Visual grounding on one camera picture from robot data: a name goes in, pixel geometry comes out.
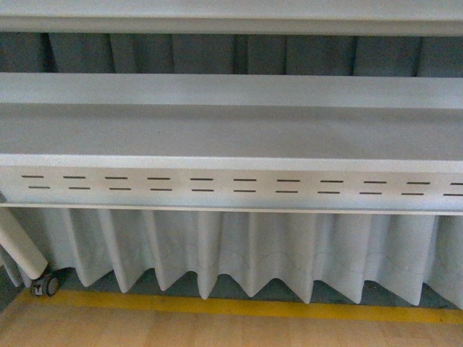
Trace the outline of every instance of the white metal shelf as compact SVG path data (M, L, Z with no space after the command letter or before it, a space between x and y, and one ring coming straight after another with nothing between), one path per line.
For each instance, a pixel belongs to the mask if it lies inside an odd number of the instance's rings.
M5 0L1 31L463 35L460 0Z
M463 214L458 79L0 77L3 206Z

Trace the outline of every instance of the yellow stripe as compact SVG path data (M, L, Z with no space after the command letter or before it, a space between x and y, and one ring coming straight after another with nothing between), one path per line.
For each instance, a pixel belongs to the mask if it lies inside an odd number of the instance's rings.
M374 307L346 304L301 304L278 301L185 298L91 291L60 290L55 296L34 297L24 290L16 299L22 303L58 304L73 307L139 309L161 312L240 314L245 316L321 318L333 320L369 320L463 324L458 309L417 307Z

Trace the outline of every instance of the white pole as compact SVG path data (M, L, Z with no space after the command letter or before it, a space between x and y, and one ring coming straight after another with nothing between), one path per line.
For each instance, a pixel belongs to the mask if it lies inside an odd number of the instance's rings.
M33 280L42 275L48 264L16 218L4 207L0 207L0 245Z

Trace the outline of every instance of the curtain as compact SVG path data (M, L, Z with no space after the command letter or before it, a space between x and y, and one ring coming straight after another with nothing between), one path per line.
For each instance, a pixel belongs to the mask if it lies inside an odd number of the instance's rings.
M229 274L249 296L280 278L310 302L313 281L322 280L359 303L364 281L373 280L414 305L427 283L463 307L460 216L28 208L13 213L52 268L74 267L84 286L113 270L127 292L154 268L162 290L195 271L203 298L219 274ZM0 254L18 284L19 269Z
M0 33L0 72L463 77L463 38Z

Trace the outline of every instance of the caster wheel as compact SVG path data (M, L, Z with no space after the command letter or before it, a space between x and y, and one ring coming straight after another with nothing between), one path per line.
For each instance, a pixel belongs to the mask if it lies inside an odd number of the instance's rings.
M30 292L35 296L53 296L59 288L58 278L52 273L46 274L37 280L33 280Z

